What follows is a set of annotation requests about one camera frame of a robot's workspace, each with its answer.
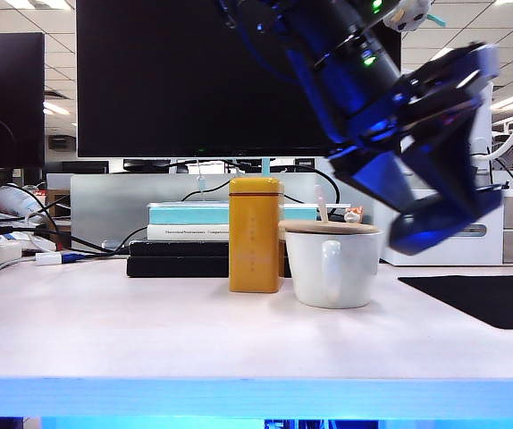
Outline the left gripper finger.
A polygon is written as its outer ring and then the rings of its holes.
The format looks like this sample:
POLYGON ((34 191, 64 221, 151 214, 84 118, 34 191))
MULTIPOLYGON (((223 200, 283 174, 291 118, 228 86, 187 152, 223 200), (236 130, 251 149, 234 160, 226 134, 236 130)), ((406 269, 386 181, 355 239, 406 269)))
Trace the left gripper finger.
POLYGON ((402 215, 439 215, 437 196, 416 199, 392 151, 344 149, 331 155, 334 175, 402 215))
POLYGON ((500 206, 499 187, 478 188, 475 183, 469 140, 476 113, 440 114, 411 129, 414 142, 400 158, 435 190, 410 206, 409 213, 416 220, 472 223, 500 206))

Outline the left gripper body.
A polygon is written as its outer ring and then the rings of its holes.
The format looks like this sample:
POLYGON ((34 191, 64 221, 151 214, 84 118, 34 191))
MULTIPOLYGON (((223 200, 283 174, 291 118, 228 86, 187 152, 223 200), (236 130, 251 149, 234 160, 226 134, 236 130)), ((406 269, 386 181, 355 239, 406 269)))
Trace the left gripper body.
POLYGON ((347 121, 347 137, 331 157, 354 151, 399 152, 400 142, 430 120, 447 127, 484 103, 482 92, 500 71, 498 48, 476 43, 448 52, 404 74, 347 121))

